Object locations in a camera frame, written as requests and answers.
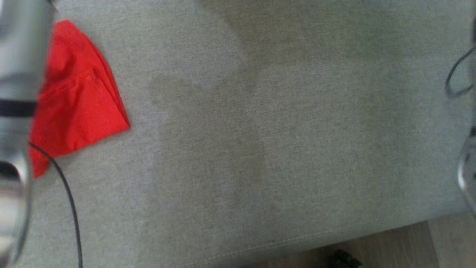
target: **black cable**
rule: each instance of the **black cable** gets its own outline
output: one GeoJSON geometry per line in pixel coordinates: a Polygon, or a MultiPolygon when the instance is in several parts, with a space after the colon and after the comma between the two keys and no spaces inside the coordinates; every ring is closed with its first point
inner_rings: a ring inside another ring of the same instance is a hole
{"type": "Polygon", "coordinates": [[[53,157],[49,156],[43,149],[41,149],[37,145],[35,145],[33,143],[29,143],[29,144],[33,149],[40,152],[51,163],[53,163],[53,166],[55,166],[56,171],[58,172],[59,176],[61,177],[61,180],[63,181],[64,188],[66,189],[66,193],[68,193],[68,199],[69,199],[69,204],[71,205],[71,211],[73,213],[74,229],[76,230],[76,245],[78,247],[78,265],[79,265],[79,268],[83,268],[83,252],[82,252],[82,249],[81,249],[81,237],[79,235],[78,214],[76,213],[76,206],[74,206],[73,194],[71,193],[68,182],[66,181],[66,178],[65,178],[65,176],[63,174],[63,171],[61,170],[60,166],[58,165],[58,163],[56,163],[56,161],[53,159],[53,157]]]}
{"type": "Polygon", "coordinates": [[[453,77],[453,73],[456,71],[456,68],[459,66],[459,64],[464,61],[467,57],[469,57],[469,55],[471,55],[471,53],[473,53],[473,51],[475,50],[476,47],[472,47],[468,52],[466,52],[466,54],[464,54],[461,58],[459,58],[456,63],[453,65],[453,67],[451,68],[451,71],[449,72],[448,74],[448,77],[446,78],[446,82],[445,82],[445,92],[446,92],[446,95],[450,98],[450,99],[454,99],[454,98],[457,98],[463,94],[466,94],[468,93],[468,91],[471,90],[471,88],[473,88],[473,85],[470,85],[468,86],[467,88],[464,88],[460,91],[457,91],[457,92],[454,92],[453,89],[451,88],[450,86],[450,81],[451,81],[451,78],[453,77]]]}

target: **red cloth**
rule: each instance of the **red cloth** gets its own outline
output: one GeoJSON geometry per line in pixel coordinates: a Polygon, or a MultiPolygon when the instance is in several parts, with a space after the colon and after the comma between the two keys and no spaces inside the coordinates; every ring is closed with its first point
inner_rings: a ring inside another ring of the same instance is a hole
{"type": "MultiPolygon", "coordinates": [[[[56,23],[31,142],[58,157],[129,128],[116,82],[98,49],[70,21],[56,23]]],[[[30,157],[35,178],[43,175],[48,160],[32,149],[30,157]]]]}

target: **wooden floor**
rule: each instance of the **wooden floor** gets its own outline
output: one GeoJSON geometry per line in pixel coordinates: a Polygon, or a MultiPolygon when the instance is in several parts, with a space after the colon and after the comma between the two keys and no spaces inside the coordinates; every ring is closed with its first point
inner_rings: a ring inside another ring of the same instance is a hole
{"type": "Polygon", "coordinates": [[[476,216],[422,222],[247,268],[328,268],[327,258],[336,249],[365,268],[476,268],[476,216]]]}

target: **gray upholstery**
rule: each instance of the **gray upholstery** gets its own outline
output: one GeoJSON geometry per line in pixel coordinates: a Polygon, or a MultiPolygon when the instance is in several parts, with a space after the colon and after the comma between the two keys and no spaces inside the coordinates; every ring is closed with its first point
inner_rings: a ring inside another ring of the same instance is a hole
{"type": "MultiPolygon", "coordinates": [[[[85,267],[237,267],[467,210],[467,0],[63,0],[132,129],[60,165],[85,267]],[[465,71],[455,85],[465,85],[465,71]]],[[[51,168],[18,267],[75,267],[51,168]]]]}

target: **black object on floor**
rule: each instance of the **black object on floor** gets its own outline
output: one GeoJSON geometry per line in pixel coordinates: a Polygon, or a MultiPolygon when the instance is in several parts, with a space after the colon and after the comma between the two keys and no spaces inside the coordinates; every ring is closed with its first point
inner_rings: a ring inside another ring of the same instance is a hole
{"type": "Polygon", "coordinates": [[[329,257],[329,268],[364,268],[364,266],[349,253],[338,249],[329,257]]]}

